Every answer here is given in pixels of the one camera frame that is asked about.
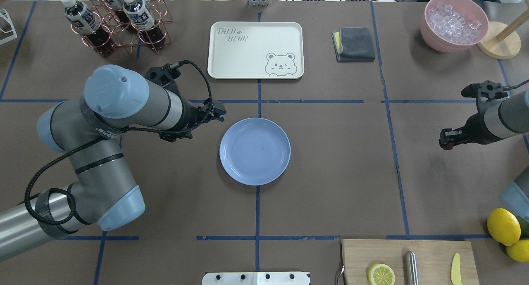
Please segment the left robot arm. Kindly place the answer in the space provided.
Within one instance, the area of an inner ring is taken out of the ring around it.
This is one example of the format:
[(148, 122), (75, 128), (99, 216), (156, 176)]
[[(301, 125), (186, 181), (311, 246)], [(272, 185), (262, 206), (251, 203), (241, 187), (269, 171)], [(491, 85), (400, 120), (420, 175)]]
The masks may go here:
[(144, 75), (113, 64), (98, 67), (82, 95), (41, 115), (38, 136), (61, 156), (32, 176), (21, 203), (1, 213), (2, 261), (93, 223), (110, 231), (144, 213), (117, 137), (145, 131), (168, 142), (191, 139), (192, 130), (226, 114), (208, 80), (202, 106), (180, 93), (176, 79), (183, 65), (193, 62), (152, 67)]

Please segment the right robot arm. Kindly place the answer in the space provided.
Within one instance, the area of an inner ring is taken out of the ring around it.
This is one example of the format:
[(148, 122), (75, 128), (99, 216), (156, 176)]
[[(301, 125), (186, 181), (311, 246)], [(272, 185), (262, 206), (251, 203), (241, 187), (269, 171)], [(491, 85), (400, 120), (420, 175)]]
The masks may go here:
[(476, 99), (477, 113), (470, 116), (463, 127), (445, 128), (440, 132), (439, 146), (451, 150), (454, 146), (476, 143), (487, 145), (529, 131), (529, 99), (525, 90), (512, 97), (508, 91), (521, 87), (485, 81), (466, 86), (463, 97)]

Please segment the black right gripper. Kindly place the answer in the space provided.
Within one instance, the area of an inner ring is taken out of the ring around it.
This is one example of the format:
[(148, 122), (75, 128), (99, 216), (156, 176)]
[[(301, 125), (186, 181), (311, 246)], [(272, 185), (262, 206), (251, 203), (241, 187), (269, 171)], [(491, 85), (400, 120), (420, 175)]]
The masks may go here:
[(467, 143), (491, 144), (511, 137), (500, 115), (501, 99), (508, 97), (509, 86), (495, 82), (474, 83), (462, 91), (463, 97), (476, 99), (477, 113), (470, 116), (461, 128), (442, 129), (440, 148), (449, 151), (456, 145)]

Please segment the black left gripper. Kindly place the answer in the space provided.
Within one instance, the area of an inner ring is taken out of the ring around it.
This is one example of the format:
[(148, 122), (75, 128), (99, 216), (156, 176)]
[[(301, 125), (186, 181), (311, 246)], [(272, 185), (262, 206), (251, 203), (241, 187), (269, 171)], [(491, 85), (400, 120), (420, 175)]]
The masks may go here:
[(211, 121), (225, 121), (226, 108), (223, 102), (213, 100), (210, 84), (206, 81), (209, 97), (203, 106), (197, 106), (180, 95), (176, 82), (169, 83), (165, 89), (170, 97), (170, 110), (165, 118), (169, 121), (169, 128), (165, 129), (159, 125), (159, 136), (162, 140), (175, 142), (177, 139), (191, 139), (191, 131), (198, 126)]

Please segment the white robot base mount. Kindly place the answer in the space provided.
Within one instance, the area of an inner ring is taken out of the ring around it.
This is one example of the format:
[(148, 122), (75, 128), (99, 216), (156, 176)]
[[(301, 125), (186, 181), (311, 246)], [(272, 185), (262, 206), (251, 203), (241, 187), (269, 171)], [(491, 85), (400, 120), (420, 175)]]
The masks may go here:
[(211, 272), (204, 275), (202, 285), (310, 285), (309, 272)]

